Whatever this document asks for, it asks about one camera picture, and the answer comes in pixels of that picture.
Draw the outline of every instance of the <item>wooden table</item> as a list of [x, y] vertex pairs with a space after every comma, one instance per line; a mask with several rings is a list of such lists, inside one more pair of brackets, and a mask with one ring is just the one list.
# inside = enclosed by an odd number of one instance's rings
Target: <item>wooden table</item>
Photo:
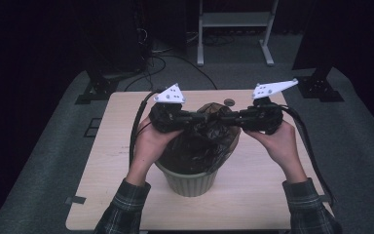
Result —
[[[226, 98], [236, 102], [232, 110], [241, 110], [252, 105], [251, 94], [252, 90], [183, 91], [187, 98], [183, 110], [195, 111], [206, 103], [223, 103]], [[133, 119], [147, 95], [147, 92], [130, 92], [111, 96], [76, 193], [86, 201], [72, 204], [66, 220], [68, 229], [94, 229], [110, 204], [127, 174]], [[281, 93], [272, 96], [271, 100], [285, 104]], [[153, 103], [150, 98], [144, 117]], [[287, 114], [284, 119], [294, 125]], [[323, 194], [298, 133], [297, 144], [307, 175], [314, 180], [318, 193]], [[213, 186], [202, 196], [187, 198], [177, 195], [168, 187], [163, 173], [153, 166], [147, 177], [152, 189], [140, 229], [289, 229], [290, 214], [281, 187], [284, 180], [281, 168], [268, 156], [265, 148], [242, 133], [236, 150], [219, 169]]]

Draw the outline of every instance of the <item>dark background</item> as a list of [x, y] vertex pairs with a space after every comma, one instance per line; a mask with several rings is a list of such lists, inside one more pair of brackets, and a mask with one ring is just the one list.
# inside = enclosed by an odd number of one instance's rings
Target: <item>dark background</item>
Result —
[[[374, 115], [374, 1], [318, 5], [314, 8], [311, 1], [304, 0], [281, 1], [274, 31], [304, 32], [308, 19], [312, 19], [303, 45], [314, 50], [301, 56], [300, 68], [315, 66], [304, 62], [327, 56], [321, 46], [334, 43], [331, 57], [335, 66], [351, 79]], [[266, 6], [248, 0], [206, 1], [209, 11]], [[191, 22], [195, 18], [187, 21], [190, 24], [186, 27], [194, 29]], [[82, 46], [77, 46], [84, 40], [80, 30], [69, 1], [0, 1], [0, 207], [62, 94], [74, 77], [87, 69]], [[323, 35], [326, 40], [318, 42]], [[303, 48], [300, 53], [312, 51]], [[95, 58], [93, 62], [103, 63], [100, 60]]]

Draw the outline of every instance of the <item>person's right hand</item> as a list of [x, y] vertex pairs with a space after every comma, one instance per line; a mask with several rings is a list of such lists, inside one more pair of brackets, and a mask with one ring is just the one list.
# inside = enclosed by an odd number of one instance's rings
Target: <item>person's right hand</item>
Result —
[[254, 131], [244, 131], [257, 139], [267, 150], [270, 157], [283, 169], [288, 182], [307, 180], [297, 153], [295, 129], [283, 121], [272, 135], [264, 135]]

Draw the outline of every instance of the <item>plaid sleeve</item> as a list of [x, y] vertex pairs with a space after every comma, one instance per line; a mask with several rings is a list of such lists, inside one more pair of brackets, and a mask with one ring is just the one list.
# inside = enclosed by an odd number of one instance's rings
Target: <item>plaid sleeve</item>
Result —
[[290, 210], [291, 233], [342, 233], [340, 224], [324, 207], [312, 179], [301, 183], [283, 183]]
[[139, 187], [123, 180], [94, 233], [138, 234], [142, 209], [150, 188], [147, 182], [144, 187]]

